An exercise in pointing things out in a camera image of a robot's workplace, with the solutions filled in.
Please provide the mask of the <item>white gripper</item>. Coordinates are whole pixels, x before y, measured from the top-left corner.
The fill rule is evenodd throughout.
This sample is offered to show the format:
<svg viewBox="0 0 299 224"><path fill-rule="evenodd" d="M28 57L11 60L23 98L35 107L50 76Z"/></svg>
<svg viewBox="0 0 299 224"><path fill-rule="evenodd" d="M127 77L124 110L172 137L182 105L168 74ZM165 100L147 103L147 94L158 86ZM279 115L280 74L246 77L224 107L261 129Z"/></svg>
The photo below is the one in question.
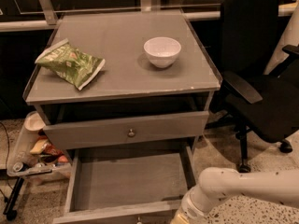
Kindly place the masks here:
<svg viewBox="0 0 299 224"><path fill-rule="evenodd" d="M205 214L192 202L191 191L189 190L181 200L180 208L170 221L170 224L189 224L188 219L200 219Z"/></svg>

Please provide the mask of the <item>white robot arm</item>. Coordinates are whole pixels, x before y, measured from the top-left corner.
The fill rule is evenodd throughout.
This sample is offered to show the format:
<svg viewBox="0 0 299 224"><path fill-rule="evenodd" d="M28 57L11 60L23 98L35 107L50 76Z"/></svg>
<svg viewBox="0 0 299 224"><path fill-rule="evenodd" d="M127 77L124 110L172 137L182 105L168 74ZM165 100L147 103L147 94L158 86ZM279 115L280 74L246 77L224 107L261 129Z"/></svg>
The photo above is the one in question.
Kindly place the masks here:
<svg viewBox="0 0 299 224"><path fill-rule="evenodd" d="M229 168L206 168L184 195L170 224L199 221L234 196L298 208L299 170L239 173Z"/></svg>

